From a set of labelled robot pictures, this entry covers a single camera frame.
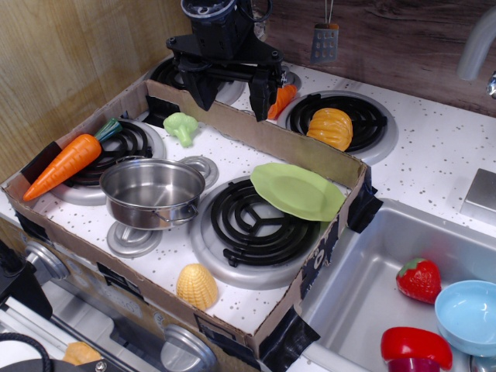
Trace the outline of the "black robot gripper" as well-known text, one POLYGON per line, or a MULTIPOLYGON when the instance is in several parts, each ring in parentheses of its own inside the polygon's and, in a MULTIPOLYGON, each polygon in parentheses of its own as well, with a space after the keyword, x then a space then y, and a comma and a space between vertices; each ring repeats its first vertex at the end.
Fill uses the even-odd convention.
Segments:
POLYGON ((258 17, 251 1, 182 1, 181 9, 191 33, 172 36, 166 45, 177 59, 187 57, 201 69, 181 72, 198 107, 208 111, 219 92, 221 81, 210 74, 210 67, 219 65, 236 73, 249 69, 251 109, 258 122, 266 120, 282 82, 283 54, 257 38, 255 25, 268 20, 273 2, 268 1, 258 17))

